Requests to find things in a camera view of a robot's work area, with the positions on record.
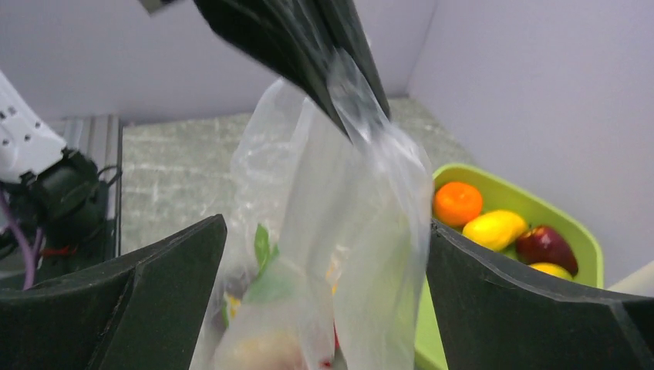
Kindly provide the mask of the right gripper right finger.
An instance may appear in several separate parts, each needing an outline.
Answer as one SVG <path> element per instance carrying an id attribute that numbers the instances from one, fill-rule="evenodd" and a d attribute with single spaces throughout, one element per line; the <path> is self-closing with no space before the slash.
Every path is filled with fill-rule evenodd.
<path id="1" fill-rule="evenodd" d="M 426 277 L 451 369 L 651 369 L 653 300 L 541 273 L 432 223 Z"/>

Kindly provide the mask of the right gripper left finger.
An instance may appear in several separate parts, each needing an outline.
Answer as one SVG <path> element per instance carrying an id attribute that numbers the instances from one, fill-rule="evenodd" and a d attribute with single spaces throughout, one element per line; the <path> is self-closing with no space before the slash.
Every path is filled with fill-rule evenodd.
<path id="1" fill-rule="evenodd" d="M 2 290 L 1 367 L 188 368 L 226 236 L 216 214 L 30 290 Z"/>

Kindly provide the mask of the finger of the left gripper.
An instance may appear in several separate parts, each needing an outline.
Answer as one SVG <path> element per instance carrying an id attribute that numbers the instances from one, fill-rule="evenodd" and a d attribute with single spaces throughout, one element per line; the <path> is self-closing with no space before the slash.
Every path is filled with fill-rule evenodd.
<path id="1" fill-rule="evenodd" d="M 318 0 L 317 6 L 329 31 L 332 43 L 337 49 L 344 49 L 350 54 L 366 78 L 377 103 L 386 117 L 390 118 L 388 99 L 354 1 Z"/>
<path id="2" fill-rule="evenodd" d="M 327 89 L 333 44 L 310 1 L 196 1 L 211 30 L 307 93 L 346 133 Z"/>

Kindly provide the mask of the clear plastic bag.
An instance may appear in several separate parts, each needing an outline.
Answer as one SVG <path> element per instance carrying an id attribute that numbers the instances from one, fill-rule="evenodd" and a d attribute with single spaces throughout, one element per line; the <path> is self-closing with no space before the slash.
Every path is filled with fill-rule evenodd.
<path id="1" fill-rule="evenodd" d="M 411 369 L 432 170 L 346 52 L 330 118 L 264 93 L 231 160 L 236 192 L 192 369 Z"/>

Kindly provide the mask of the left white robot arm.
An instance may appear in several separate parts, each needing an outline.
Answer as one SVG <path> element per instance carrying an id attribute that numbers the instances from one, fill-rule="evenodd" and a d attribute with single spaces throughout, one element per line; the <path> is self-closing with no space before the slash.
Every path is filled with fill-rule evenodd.
<path id="1" fill-rule="evenodd" d="M 344 120 L 328 91 L 334 55 L 346 52 L 389 116 L 389 104 L 356 7 L 351 1 L 198 1 L 211 30 L 308 94 L 338 128 Z M 80 244 L 105 217 L 93 200 L 97 165 L 69 146 L 1 80 L 1 182 L 19 198 L 19 215 L 38 240 Z"/>

